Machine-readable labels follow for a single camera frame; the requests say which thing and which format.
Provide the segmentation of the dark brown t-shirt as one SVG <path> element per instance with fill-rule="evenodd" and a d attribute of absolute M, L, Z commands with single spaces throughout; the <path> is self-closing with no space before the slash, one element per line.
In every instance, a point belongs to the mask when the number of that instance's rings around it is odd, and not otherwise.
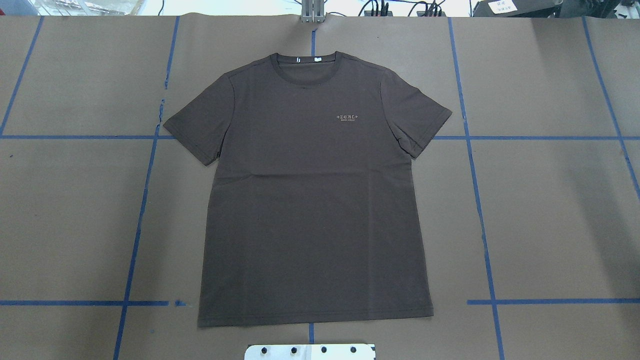
<path fill-rule="evenodd" d="M 412 167 L 452 113 L 336 51 L 245 64 L 170 116 L 216 164 L 197 326 L 433 316 Z"/>

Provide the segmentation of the aluminium frame post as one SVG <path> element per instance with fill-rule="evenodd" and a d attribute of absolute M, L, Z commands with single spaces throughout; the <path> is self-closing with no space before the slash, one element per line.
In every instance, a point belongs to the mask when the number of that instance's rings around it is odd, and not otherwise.
<path fill-rule="evenodd" d="M 301 5 L 302 23 L 324 23 L 326 20 L 325 0 L 297 0 Z"/>

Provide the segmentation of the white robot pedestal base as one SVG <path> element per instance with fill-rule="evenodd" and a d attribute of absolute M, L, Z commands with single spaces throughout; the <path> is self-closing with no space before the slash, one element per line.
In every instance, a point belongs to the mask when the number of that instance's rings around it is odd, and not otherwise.
<path fill-rule="evenodd" d="M 376 360 L 374 344 L 255 344 L 247 347 L 245 360 Z"/>

